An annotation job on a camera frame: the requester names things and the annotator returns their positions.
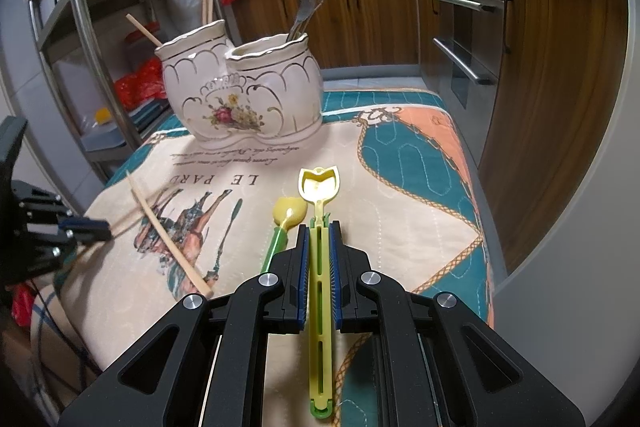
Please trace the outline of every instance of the yellow spatula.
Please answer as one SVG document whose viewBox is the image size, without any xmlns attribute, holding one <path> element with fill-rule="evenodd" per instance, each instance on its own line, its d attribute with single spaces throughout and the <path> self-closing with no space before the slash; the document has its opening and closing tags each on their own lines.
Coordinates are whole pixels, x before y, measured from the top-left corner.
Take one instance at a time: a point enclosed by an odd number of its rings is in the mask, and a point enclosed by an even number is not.
<svg viewBox="0 0 640 427">
<path fill-rule="evenodd" d="M 273 230 L 267 257 L 260 273 L 269 270 L 271 258 L 287 246 L 287 232 L 305 220 L 308 204 L 302 198 L 278 198 L 273 205 L 273 220 L 277 227 Z"/>
<path fill-rule="evenodd" d="M 324 205 L 340 188 L 337 167 L 301 169 L 298 190 L 314 205 L 309 241 L 309 399 L 311 414 L 328 418 L 334 409 L 332 367 L 332 300 L 329 228 Z"/>
</svg>

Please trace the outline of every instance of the white ceramic pot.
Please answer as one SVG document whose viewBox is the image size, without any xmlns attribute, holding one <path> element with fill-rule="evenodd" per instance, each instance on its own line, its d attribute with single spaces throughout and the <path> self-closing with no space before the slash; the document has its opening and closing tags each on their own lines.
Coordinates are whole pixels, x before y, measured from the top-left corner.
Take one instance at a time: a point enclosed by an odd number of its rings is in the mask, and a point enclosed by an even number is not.
<svg viewBox="0 0 640 427">
<path fill-rule="evenodd" d="M 237 75 L 238 105 L 246 103 L 256 116 L 255 137 L 266 144 L 305 139 L 322 124 L 322 76 L 308 37 L 286 39 L 285 34 L 265 37 L 225 54 L 228 74 Z"/>
<path fill-rule="evenodd" d="M 156 55 L 162 60 L 167 99 L 183 126 L 199 142 L 224 136 L 207 120 L 211 111 L 204 91 L 217 78 L 225 78 L 225 53 L 232 47 L 225 34 L 225 22 L 219 20 L 180 35 L 156 49 Z"/>
</svg>

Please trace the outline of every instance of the pink rose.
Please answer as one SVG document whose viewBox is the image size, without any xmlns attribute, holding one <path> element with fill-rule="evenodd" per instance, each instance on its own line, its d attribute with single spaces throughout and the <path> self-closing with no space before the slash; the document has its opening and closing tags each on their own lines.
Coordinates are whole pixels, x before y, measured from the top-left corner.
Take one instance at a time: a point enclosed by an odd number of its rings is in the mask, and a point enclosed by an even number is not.
<svg viewBox="0 0 640 427">
<path fill-rule="evenodd" d="M 220 123 L 231 123 L 233 122 L 233 118 L 231 118 L 231 109 L 229 109 L 228 107 L 219 107 L 217 108 L 216 112 L 216 119 L 220 122 Z"/>
</svg>

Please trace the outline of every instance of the white plastic bag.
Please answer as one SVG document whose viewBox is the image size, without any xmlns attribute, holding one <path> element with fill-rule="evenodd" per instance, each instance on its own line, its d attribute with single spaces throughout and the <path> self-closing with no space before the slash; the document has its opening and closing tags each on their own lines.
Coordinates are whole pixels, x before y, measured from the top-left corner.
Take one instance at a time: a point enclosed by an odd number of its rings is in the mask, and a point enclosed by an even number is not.
<svg viewBox="0 0 640 427">
<path fill-rule="evenodd" d="M 180 34 L 202 26 L 202 0 L 166 0 L 166 8 Z"/>
</svg>

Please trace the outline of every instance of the tablecloth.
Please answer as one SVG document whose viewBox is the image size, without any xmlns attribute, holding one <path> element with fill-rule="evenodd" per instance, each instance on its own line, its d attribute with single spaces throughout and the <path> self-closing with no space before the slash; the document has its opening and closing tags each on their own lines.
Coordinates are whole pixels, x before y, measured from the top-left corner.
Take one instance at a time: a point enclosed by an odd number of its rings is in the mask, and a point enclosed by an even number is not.
<svg viewBox="0 0 640 427">
<path fill-rule="evenodd" d="M 108 219 L 117 237 L 82 257 L 61 290 L 66 315 L 100 367 L 193 290 L 142 218 L 126 171 L 221 296 L 259 272 L 271 208 L 277 197 L 297 195 L 300 168 L 336 165 L 340 193 L 326 210 L 345 242 L 406 289 L 451 291 L 491 323 L 482 226 L 442 100 L 426 90 L 333 91 L 322 113 L 320 130 L 302 142 L 264 146 L 247 138 L 220 151 L 199 148 L 172 117 L 116 172 L 87 214 Z M 304 334 L 270 336 L 265 426 L 319 422 L 308 412 L 305 341 Z M 371 360 L 366 335 L 337 334 L 332 425 L 377 424 Z"/>
</svg>

